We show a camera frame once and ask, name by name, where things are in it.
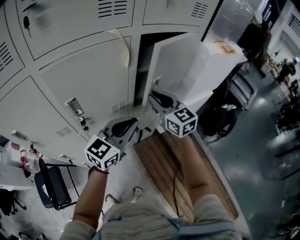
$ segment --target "locker door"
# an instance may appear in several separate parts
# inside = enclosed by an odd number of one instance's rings
[[[31,77],[0,101],[0,134],[24,147],[28,138],[37,150],[77,133],[45,98]]]
[[[134,0],[16,0],[19,21],[34,59],[64,44],[98,32],[132,25]],[[30,34],[24,28],[28,16]]]
[[[147,0],[143,24],[179,24],[206,28],[219,0]]]
[[[124,39],[130,46],[130,37]],[[126,57],[126,47],[116,39],[59,59],[41,69],[41,76],[71,117],[75,114],[65,103],[76,99],[90,128],[87,134],[92,136],[109,120],[128,116]]]
[[[146,106],[154,82],[159,79],[156,90],[173,93],[180,84],[196,44],[201,41],[199,34],[185,33],[154,44],[142,105]]]
[[[0,88],[22,68],[24,65],[10,38],[2,5],[0,6]]]
[[[78,166],[86,162],[84,148],[88,142],[80,135],[68,134],[60,142],[54,142],[45,148],[46,156],[55,158],[69,163],[69,159],[73,164]]]

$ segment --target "sneaker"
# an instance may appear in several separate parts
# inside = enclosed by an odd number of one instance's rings
[[[143,190],[140,188],[140,187],[135,187],[133,189],[133,196],[134,196],[134,199],[132,202],[136,202],[142,195],[144,194]]]
[[[276,128],[277,135],[280,135],[280,130],[278,128],[278,124],[275,125],[275,128]]]
[[[117,203],[114,197],[111,196],[110,194],[106,195],[105,201],[107,202],[109,208],[111,208],[114,204]]]

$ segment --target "human arm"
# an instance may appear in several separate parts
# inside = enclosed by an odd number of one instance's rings
[[[185,136],[181,139],[177,138],[176,142],[180,151],[183,176],[192,204],[195,205],[202,196],[213,193],[210,176],[193,140],[189,136]]]
[[[97,229],[102,210],[107,174],[93,171],[75,206],[73,221]]]

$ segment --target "bracelet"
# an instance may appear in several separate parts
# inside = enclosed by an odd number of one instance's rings
[[[96,171],[99,172],[99,173],[109,174],[109,172],[102,171],[102,170],[99,169],[99,168],[95,168],[94,170],[96,170]]]

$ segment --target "wooden pallet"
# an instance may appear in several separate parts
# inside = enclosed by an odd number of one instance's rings
[[[214,193],[220,198],[231,217],[236,219],[238,213],[226,189],[198,142],[193,140],[210,173]],[[173,190],[175,190],[180,217],[193,222],[193,205],[180,168],[178,146],[172,136],[166,132],[162,135],[152,135],[136,144],[135,151],[173,210],[176,212],[173,199]],[[177,168],[178,171],[174,180],[174,172]]]

